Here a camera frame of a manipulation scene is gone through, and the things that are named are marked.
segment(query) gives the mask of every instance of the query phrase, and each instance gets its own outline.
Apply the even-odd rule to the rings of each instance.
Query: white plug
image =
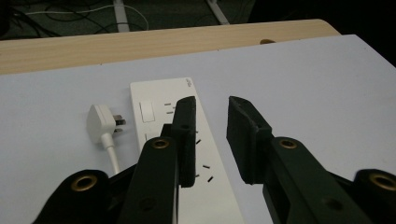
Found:
[[[102,142],[103,147],[113,164],[115,174],[120,172],[120,166],[115,152],[113,133],[121,132],[116,129],[118,125],[125,124],[125,119],[121,115],[113,116],[107,105],[92,105],[87,117],[87,130],[91,141],[95,144]]]

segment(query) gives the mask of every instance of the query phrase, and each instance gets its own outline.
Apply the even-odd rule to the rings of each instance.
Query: power strip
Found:
[[[140,150],[171,123],[176,102],[196,99],[196,178],[179,190],[178,223],[245,223],[190,77],[131,83],[134,122]]]

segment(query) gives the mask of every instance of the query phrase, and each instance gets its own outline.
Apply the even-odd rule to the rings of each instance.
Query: floor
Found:
[[[111,0],[10,0],[10,29],[0,39],[116,33]],[[219,25],[205,0],[124,0],[131,31]],[[221,0],[231,24],[246,23],[253,0]]]

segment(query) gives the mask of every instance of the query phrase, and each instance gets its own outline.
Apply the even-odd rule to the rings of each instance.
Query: white surface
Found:
[[[192,188],[179,189],[178,223],[243,224],[242,214],[192,79],[183,77],[134,82],[131,83],[131,96],[140,150],[147,141],[147,133],[161,133],[165,123],[172,123],[178,100],[195,96],[196,141],[199,141],[196,145],[198,177]],[[143,121],[142,107],[139,106],[141,102],[150,102],[155,122]]]
[[[354,35],[0,76],[0,223],[32,222],[74,172],[112,174],[107,153],[85,130],[92,104],[127,119],[114,140],[121,169],[136,163],[129,83],[171,77],[193,78],[248,224],[271,218],[262,187],[242,182],[227,144],[230,95],[249,99],[274,135],[299,139],[338,175],[396,174],[395,67]]]

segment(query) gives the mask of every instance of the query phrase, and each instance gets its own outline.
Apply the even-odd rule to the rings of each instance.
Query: white power strip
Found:
[[[134,82],[131,96],[140,150],[172,122],[179,99],[195,96],[197,176],[192,188],[179,190],[178,223],[245,223],[191,78]]]

